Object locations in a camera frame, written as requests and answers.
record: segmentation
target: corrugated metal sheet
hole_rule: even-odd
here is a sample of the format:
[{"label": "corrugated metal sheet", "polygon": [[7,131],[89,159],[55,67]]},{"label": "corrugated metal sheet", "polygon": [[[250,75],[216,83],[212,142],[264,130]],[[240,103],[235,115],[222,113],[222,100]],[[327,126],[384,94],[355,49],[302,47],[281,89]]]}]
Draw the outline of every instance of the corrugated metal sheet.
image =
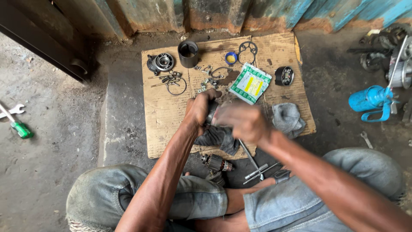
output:
[{"label": "corrugated metal sheet", "polygon": [[[19,0],[22,5],[28,2]],[[382,28],[412,22],[412,0],[53,0],[70,24],[89,37],[136,32],[228,28],[252,31],[342,27]]]}]

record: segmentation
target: black gasket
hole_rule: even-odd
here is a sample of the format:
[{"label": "black gasket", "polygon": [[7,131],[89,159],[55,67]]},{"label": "black gasket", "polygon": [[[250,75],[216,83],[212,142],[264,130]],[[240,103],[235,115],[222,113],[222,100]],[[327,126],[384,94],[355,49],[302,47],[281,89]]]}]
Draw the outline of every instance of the black gasket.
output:
[{"label": "black gasket", "polygon": [[255,66],[256,54],[258,53],[258,47],[256,46],[254,42],[246,41],[240,44],[239,53],[237,54],[237,60],[239,61],[240,64],[243,65],[243,63],[240,62],[240,54],[246,51],[247,48],[250,48],[250,52],[253,54],[253,62],[251,62],[250,64]]}]

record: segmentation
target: screwdriver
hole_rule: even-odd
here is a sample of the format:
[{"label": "screwdriver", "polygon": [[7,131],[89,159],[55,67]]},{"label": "screwdriver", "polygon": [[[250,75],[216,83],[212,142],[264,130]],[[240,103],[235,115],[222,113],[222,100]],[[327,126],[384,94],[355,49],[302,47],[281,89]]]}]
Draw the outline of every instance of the screwdriver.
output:
[{"label": "screwdriver", "polygon": [[1,103],[0,103],[0,109],[9,118],[9,120],[11,121],[10,125],[12,126],[13,129],[17,131],[17,133],[22,139],[28,139],[28,138],[33,137],[34,133],[31,132],[29,129],[27,129],[24,123],[20,121],[16,121],[13,118],[13,116],[1,105]]}]

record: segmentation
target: blue jeans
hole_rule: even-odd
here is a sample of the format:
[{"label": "blue jeans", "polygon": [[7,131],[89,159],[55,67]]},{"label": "blue jeans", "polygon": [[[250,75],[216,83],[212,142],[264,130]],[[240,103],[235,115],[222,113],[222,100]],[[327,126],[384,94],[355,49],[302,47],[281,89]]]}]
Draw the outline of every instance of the blue jeans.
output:
[{"label": "blue jeans", "polygon": [[[324,157],[377,190],[398,201],[404,192],[400,166],[389,156],[365,148],[345,148]],[[67,199],[72,231],[113,231],[131,198],[147,176],[139,167],[119,164],[82,174]],[[248,225],[253,232],[345,232],[345,226],[297,176],[243,196]],[[227,208],[225,190],[195,176],[180,178],[169,219],[207,219]],[[166,222],[165,231],[184,231]]]}]

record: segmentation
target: oil stain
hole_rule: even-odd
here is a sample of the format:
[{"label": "oil stain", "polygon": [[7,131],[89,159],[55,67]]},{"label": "oil stain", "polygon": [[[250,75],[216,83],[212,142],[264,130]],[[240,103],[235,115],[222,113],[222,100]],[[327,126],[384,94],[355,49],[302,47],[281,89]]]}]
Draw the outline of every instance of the oil stain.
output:
[{"label": "oil stain", "polygon": [[220,86],[228,86],[232,81],[236,80],[237,76],[239,76],[240,72],[239,71],[231,71],[227,75],[225,79],[221,79],[218,82],[218,85]]}]

